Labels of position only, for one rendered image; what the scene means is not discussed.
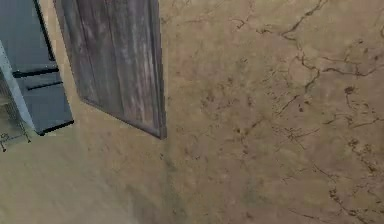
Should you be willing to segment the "brown wooden room door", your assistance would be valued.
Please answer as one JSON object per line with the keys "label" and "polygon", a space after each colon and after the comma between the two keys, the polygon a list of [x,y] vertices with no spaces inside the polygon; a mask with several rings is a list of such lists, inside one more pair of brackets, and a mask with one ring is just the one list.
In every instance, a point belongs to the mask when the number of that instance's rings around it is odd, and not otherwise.
{"label": "brown wooden room door", "polygon": [[81,101],[167,137],[159,0],[53,0]]}

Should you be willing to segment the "dark grey fridge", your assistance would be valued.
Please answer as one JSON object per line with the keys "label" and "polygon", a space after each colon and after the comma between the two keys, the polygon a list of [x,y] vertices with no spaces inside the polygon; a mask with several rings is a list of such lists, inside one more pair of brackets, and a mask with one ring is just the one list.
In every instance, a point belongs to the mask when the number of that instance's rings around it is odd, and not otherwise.
{"label": "dark grey fridge", "polygon": [[47,45],[32,0],[0,0],[0,72],[4,75],[22,120],[43,135],[73,122],[64,86],[27,91],[62,81],[60,71],[14,78],[14,71],[58,68],[48,58]]}

